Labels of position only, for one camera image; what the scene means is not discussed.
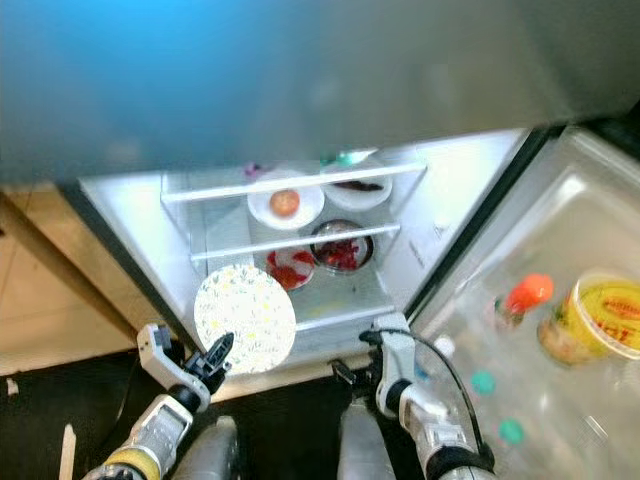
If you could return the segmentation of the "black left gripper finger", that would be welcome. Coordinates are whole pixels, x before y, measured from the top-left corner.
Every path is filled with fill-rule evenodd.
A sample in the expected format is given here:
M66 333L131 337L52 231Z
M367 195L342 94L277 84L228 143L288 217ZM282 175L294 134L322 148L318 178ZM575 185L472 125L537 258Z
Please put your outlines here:
M227 357L234 346L234 334L223 334L216 339L206 355L202 357L202 381L225 381L225 376L230 369Z

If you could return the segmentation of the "floral round plate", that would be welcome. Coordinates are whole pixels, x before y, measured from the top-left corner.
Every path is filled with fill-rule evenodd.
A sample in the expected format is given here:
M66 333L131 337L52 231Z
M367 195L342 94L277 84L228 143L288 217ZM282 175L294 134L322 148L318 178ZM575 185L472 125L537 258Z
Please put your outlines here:
M206 349L223 335L234 335L227 356L232 376L273 370L294 347L297 321L291 297L273 276L253 265L211 271L197 289L193 319Z

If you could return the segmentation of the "dark grey fridge door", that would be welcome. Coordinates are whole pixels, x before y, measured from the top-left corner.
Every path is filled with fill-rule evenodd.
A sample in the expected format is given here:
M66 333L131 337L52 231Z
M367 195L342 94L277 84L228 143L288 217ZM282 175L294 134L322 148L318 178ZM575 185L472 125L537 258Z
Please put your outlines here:
M541 321L593 269L640 282L640 160L572 128L532 161L413 316L449 358L443 367L421 353L421 374L461 413L474 407L498 480L640 480L640 360L564 366L538 339ZM516 329L498 329L495 300L534 273L554 280L554 296ZM494 376L492 396L470 390L480 370ZM502 442L504 419L520 422L524 444Z

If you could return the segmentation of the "dark grey fridge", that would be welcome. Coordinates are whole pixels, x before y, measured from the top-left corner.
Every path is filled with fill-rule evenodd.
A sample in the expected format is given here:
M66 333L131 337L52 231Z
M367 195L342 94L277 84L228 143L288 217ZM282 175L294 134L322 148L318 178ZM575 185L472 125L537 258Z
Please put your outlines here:
M390 197L367 211L344 210L325 195L319 218L298 230L265 227L253 218L247 195L172 204L166 204L163 195L242 186L276 169L321 174L321 160L333 154L271 163L246 161L198 169L91 175L54 183L160 316L189 342L198 339L193 302L202 280L238 262L266 268L266 256L273 250L204 261L192 261L193 253L310 237L315 227L334 219L355 221L364 228L401 225L397 232L374 236L374 255L355 273L335 274L317 265L310 282L291 293L298 330L285 366L269 374L230 379L223 392L225 396L260 393L306 378L325 369L334 358L369 355L374 347L361 342L360 334L372 328L376 317L403 314L410 324L408 332L424 340L416 349L413 383L447 403L458 420L466 420L466 413L440 397L421 374L421 353L433 352L443 367L449 366L449 358L433 340L413 329L413 316L442 287L532 161L572 128L598 134L640 160L637 102L612 116L371 147L376 152L369 159L383 160L387 166L426 163L428 169L390 175L394 182Z

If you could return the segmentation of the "grey robot leg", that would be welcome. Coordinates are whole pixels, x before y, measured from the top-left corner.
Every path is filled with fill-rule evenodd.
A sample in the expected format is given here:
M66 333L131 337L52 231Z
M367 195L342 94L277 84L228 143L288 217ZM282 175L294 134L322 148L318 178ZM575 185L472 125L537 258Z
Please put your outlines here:
M364 399L353 399L340 416L337 480L396 480L387 444Z
M220 416L201 431L166 480L239 480L241 443L236 420Z

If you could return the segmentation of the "grey left robot leg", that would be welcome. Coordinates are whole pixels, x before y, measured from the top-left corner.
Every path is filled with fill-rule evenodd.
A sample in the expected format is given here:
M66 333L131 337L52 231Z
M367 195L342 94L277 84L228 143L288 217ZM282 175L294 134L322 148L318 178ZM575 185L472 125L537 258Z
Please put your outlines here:
M239 480L241 443L236 420L220 416L201 431L166 480Z

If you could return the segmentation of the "small plate red fruit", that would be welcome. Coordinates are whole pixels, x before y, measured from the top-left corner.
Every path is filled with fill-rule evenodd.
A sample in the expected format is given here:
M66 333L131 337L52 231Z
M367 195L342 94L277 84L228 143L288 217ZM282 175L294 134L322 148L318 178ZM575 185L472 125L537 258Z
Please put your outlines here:
M268 273L285 291L296 291L310 282L315 274L316 259L307 248L288 247L266 256Z

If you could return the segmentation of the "dark bowl red food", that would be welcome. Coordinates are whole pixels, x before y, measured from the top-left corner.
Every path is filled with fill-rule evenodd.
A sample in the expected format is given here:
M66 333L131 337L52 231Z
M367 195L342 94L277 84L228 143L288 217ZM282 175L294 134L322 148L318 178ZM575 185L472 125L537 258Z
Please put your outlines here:
M314 236L329 236L364 229L355 221L334 219L325 221L312 230ZM374 255L375 237L361 236L346 239L334 239L323 243L311 244L312 255L317 265L324 266L330 273L352 274L360 270Z

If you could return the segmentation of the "white tape strip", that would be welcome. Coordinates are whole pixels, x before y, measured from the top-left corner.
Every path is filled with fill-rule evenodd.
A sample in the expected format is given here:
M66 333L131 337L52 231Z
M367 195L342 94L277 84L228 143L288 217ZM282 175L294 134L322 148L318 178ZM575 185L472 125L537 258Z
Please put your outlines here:
M77 435L73 426L64 426L58 466L58 480L76 480Z

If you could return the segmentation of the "white plate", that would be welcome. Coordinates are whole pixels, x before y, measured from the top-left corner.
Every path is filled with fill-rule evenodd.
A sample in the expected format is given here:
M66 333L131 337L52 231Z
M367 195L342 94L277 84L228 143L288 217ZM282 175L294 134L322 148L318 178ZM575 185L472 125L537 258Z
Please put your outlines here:
M261 221L265 227L275 230L298 230L319 218L325 206L325 195L320 186L292 186L288 188L266 189L265 184L273 180L292 179L302 177L301 172L291 169L276 169L273 172L262 174L256 182L251 184L256 191L248 193L246 202L250 207L253 218ZM275 193L291 191L297 198L296 209L291 215L280 215L273 207L271 197Z

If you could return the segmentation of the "white bowl dark food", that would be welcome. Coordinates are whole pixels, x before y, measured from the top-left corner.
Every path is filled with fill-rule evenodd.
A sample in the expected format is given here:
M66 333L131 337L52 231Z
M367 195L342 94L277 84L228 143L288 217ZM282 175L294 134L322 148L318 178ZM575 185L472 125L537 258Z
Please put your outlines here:
M361 170L378 169L387 166L383 160L366 159L361 163L348 166L325 166L320 170L321 174L361 172ZM323 191L326 198L332 201L335 206L353 212L367 211L383 204L390 197L393 191L393 178L390 175L375 175L375 177L365 177L357 179L357 182L379 186L379 189L351 189L338 186L337 183L324 184Z

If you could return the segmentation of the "red apple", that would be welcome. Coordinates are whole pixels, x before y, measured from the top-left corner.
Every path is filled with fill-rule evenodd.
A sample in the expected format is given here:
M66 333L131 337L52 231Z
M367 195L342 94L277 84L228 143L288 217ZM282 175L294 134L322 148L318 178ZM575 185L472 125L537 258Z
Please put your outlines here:
M301 196L297 189L279 189L271 193L268 206L275 218L293 218L300 211Z

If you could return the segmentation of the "orange capped bottle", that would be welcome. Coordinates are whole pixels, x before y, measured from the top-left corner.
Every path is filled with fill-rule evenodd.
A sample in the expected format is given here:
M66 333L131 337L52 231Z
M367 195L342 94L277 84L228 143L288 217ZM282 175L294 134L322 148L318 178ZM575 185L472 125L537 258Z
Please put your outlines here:
M547 274L524 276L515 287L499 296L494 303L493 323L500 330L516 329L535 308L554 296L556 284Z

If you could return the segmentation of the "teal lidded container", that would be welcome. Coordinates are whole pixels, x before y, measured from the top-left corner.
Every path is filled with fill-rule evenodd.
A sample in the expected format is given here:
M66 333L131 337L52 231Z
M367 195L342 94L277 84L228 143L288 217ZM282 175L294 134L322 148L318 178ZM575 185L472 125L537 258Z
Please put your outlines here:
M364 163L364 161L369 159L371 155L374 155L375 152L375 148L339 152L339 154L325 156L324 159L321 160L321 165L323 165L323 168L346 168L346 166L355 166Z

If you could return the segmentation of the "dark grey freezer door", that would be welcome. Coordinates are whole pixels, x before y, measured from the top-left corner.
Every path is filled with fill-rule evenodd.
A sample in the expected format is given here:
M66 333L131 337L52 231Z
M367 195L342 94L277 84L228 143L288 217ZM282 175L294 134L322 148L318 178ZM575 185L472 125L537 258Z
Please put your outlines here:
M1 0L8 184L612 116L640 0Z

